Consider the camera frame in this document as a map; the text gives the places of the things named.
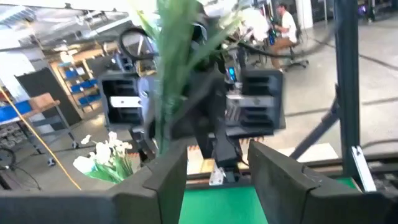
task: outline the khaki pants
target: khaki pants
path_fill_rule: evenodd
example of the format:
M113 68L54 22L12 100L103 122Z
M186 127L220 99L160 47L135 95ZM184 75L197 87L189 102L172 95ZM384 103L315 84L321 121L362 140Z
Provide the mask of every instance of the khaki pants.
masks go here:
M294 45L294 43L292 41L290 41L288 37L284 37L284 38L279 37L276 39L274 45L271 46L271 52L274 54L278 54L279 50L286 49L293 45ZM271 63L272 63L272 66L274 66L274 68L280 69L279 59L271 58Z

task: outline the white flower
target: white flower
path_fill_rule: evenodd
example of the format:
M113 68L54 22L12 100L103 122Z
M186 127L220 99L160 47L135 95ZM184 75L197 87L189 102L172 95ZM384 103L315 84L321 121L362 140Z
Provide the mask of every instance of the white flower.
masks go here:
M95 159L95 153L94 152L89 152L88 154L90 155L90 158Z
M126 148L122 146L116 146L115 151L120 155L120 156L125 156L126 155Z
M117 139L118 134L116 134L113 131L109 132L108 136L109 136L109 143L108 144L109 144L110 147L120 146L123 143L122 141Z
M128 142L122 142L122 147L125 149L132 149L132 145Z
M108 136L109 136L109 141L117 140L117 138L118 138L118 134L113 131L109 132Z
M87 157L79 156L73 161L73 166L83 174L91 172L95 169L94 160Z
M82 144L87 144L90 141L91 135L87 134L87 136L85 138L83 138L83 140L81 140L80 143Z
M95 146L95 149L97 151L97 154L95 155L96 160L100 164L108 163L111 158L111 149L109 148L109 145L99 142Z

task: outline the green platform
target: green platform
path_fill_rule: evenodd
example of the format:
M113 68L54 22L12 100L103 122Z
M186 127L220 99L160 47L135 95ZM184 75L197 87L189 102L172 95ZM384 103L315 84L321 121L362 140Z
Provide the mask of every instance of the green platform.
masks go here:
M352 188L351 179L339 182ZM254 187L188 190L182 203L180 224L266 224Z

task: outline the black foam block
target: black foam block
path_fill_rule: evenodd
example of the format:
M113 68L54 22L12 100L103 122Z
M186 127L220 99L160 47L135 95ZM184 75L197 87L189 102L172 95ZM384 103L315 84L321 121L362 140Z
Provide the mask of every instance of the black foam block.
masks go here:
M396 223L398 195L364 194L254 141L248 159L269 224Z
M0 223L175 224L186 179L187 148L180 144L107 191L1 191Z

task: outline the office chair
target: office chair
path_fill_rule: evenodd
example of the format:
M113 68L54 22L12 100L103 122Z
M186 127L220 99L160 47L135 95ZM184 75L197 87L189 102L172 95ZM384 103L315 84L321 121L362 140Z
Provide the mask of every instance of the office chair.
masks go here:
M287 64L285 64L283 66L285 72L288 72L292 67L295 67L295 66L301 66L303 68L306 68L307 65L310 64L308 59L297 58L297 56L295 54L294 48L296 48L297 46L299 46L300 44L303 43L301 28L300 28L300 26L298 26L298 23L296 22L296 20L295 20L295 23L296 23L296 27L297 27L297 30L296 30L297 42L293 46L289 47L291 58L290 58L290 62L288 62Z

